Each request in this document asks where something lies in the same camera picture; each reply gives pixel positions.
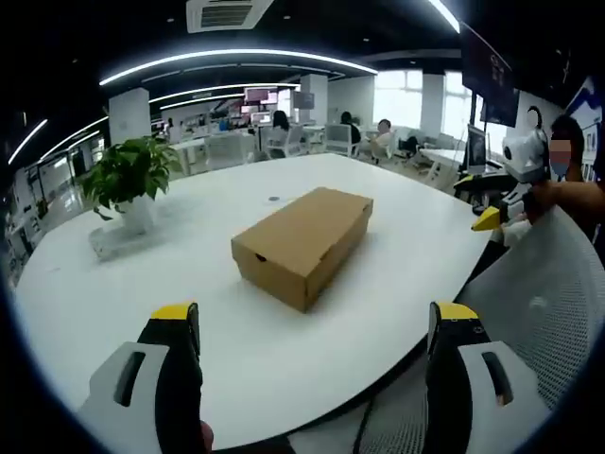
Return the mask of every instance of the green leaves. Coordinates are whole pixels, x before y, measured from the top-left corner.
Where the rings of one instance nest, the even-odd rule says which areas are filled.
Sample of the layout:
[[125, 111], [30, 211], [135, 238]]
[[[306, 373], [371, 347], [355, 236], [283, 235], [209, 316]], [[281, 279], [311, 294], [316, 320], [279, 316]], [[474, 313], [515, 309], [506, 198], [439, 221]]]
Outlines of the green leaves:
[[144, 194], [155, 200], [168, 190], [169, 169], [182, 171], [174, 149], [152, 137], [130, 139], [110, 147], [81, 181], [84, 197], [108, 209]]

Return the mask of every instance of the box lid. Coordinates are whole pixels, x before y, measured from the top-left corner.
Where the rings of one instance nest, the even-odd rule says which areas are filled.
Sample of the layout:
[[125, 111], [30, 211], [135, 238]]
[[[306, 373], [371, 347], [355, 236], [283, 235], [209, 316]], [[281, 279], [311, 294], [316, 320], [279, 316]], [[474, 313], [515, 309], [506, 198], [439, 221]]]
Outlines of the box lid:
[[306, 277], [371, 206], [372, 199], [318, 187], [233, 241]]

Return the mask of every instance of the white flower pot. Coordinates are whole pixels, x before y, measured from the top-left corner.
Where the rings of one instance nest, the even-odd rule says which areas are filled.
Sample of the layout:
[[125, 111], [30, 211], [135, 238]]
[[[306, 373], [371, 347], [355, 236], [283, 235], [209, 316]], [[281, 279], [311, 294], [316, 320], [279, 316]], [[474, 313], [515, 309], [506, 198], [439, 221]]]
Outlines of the white flower pot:
[[133, 235], [142, 235], [153, 230], [155, 206], [150, 196], [135, 197], [132, 203], [119, 203], [124, 227]]

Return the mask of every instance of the cardboard box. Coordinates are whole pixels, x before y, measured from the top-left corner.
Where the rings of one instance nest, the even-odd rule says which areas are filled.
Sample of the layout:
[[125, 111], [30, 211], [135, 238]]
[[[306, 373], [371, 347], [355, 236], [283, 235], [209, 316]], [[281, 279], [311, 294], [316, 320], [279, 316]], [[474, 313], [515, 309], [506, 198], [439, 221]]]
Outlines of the cardboard box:
[[301, 312], [359, 243], [373, 200], [318, 187], [231, 241], [241, 275]]

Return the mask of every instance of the hand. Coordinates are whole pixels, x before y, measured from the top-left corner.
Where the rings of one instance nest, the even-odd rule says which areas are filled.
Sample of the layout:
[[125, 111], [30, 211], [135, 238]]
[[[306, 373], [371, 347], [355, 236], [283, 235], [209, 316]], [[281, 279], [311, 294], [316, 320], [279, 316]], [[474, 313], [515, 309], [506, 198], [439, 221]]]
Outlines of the hand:
[[526, 206], [527, 219], [532, 224], [557, 203], [559, 188], [556, 183], [546, 181], [536, 184], [529, 192], [535, 200], [535, 205]]
[[201, 436], [204, 439], [204, 446], [206, 447], [206, 452], [210, 454], [212, 452], [212, 443], [215, 440], [215, 433], [212, 432], [210, 426], [208, 426], [203, 421], [199, 422], [201, 424]]

